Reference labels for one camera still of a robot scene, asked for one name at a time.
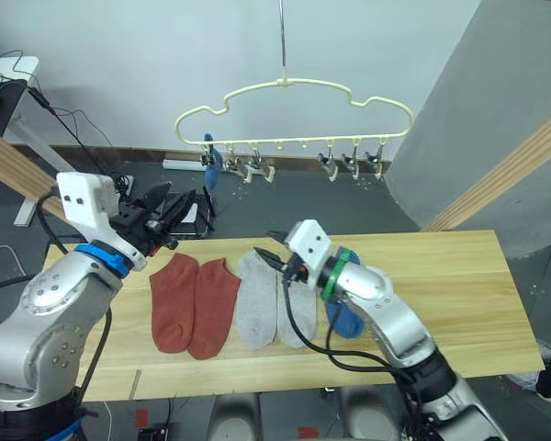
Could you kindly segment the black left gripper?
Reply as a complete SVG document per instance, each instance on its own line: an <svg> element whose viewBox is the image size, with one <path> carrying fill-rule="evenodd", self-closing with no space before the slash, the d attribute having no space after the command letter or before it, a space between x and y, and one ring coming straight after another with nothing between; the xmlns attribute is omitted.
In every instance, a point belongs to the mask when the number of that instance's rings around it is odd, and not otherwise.
<svg viewBox="0 0 551 441"><path fill-rule="evenodd" d="M155 255L162 247L174 250L177 239L171 230L182 222L196 202L195 190L169 193L172 184L165 182L148 189L135 205L123 205L109 219L112 229L143 255ZM154 212L161 204L161 215Z"/></svg>

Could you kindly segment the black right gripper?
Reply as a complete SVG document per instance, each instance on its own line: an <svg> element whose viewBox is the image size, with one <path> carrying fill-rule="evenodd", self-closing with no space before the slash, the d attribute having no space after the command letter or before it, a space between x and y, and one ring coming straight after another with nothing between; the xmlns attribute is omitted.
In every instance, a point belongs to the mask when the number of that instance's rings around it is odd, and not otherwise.
<svg viewBox="0 0 551 441"><path fill-rule="evenodd" d="M266 235L278 243L283 245L287 244L288 232L272 230L268 231ZM282 273L286 287L289 287L292 282L308 283L309 271L299 255L291 255L289 259L284 262L277 254L271 251L259 247L254 247L253 249L269 267L278 273Z"/></svg>

